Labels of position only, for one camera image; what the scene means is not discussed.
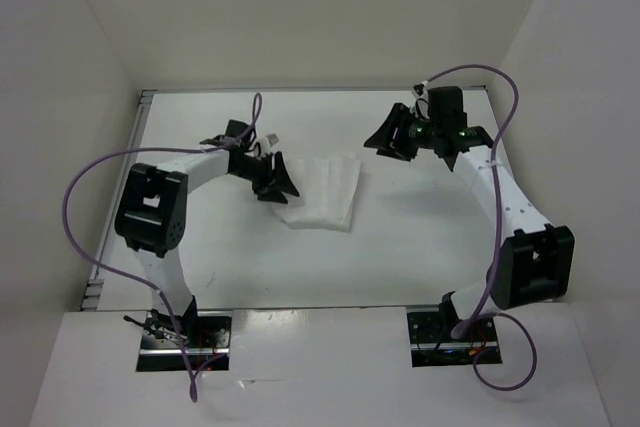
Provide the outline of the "white pleated skirt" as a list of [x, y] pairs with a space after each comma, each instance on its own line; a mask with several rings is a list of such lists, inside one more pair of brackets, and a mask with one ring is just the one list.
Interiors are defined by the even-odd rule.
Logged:
[[287, 204], [271, 208], [290, 229], [348, 232], [357, 191], [361, 160], [354, 153], [285, 161], [299, 196], [287, 195]]

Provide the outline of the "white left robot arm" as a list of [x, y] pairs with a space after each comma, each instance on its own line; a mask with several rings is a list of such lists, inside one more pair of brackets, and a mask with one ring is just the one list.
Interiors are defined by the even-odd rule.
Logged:
[[237, 120], [226, 131], [201, 142], [194, 153], [158, 164], [134, 164], [128, 173], [115, 218], [115, 232], [134, 252], [143, 280], [152, 285], [149, 331], [176, 346], [201, 335], [195, 296], [187, 286], [179, 244], [186, 232], [189, 195], [205, 184], [231, 175], [251, 184], [259, 201], [286, 204], [299, 191], [283, 155], [274, 149], [275, 134], [258, 137]]

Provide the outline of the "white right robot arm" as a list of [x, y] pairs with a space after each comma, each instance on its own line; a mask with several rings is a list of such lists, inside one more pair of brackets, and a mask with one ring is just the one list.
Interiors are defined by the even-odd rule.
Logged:
[[427, 110], [396, 103], [364, 145], [402, 161], [431, 150], [474, 196], [495, 228], [484, 280], [443, 296], [438, 327], [462, 339], [482, 317], [555, 300], [568, 290], [575, 237], [536, 209], [497, 158], [498, 140], [471, 126], [458, 87], [428, 90]]

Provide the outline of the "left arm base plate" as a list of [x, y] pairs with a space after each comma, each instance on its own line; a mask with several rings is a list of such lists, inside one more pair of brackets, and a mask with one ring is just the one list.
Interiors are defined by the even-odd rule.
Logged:
[[[124, 319], [142, 329], [136, 371], [141, 373], [185, 371], [177, 334], [169, 322], [151, 312], [143, 321]], [[230, 361], [232, 313], [202, 310], [190, 334], [182, 334], [186, 356], [194, 371], [227, 371]]]

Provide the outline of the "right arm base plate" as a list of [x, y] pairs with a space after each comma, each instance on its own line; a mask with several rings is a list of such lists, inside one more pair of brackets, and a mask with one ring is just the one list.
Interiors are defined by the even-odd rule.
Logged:
[[501, 364], [492, 320], [477, 321], [461, 339], [453, 339], [436, 306], [406, 311], [413, 368]]

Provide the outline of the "aluminium table frame rail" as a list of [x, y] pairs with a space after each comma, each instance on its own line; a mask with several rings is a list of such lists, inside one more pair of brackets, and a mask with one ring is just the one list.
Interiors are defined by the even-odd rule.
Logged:
[[[138, 105], [136, 108], [136, 115], [127, 142], [127, 150], [140, 146], [141, 138], [149, 115], [149, 110], [155, 94], [156, 90], [143, 90], [140, 93]], [[120, 170], [116, 182], [115, 191], [111, 199], [111, 205], [106, 217], [106, 223], [103, 228], [101, 238], [95, 253], [96, 258], [99, 261], [106, 259], [106, 251], [110, 248], [113, 222], [115, 220], [119, 198], [122, 193], [122, 189], [124, 188], [125, 177], [128, 172], [130, 163], [130, 154], [125, 154], [123, 159], [119, 161]], [[79, 307], [80, 312], [96, 312], [98, 310], [103, 285], [104, 275], [102, 274], [101, 268], [99, 266], [93, 266], [89, 274], [88, 281], [83, 293], [83, 298]]]

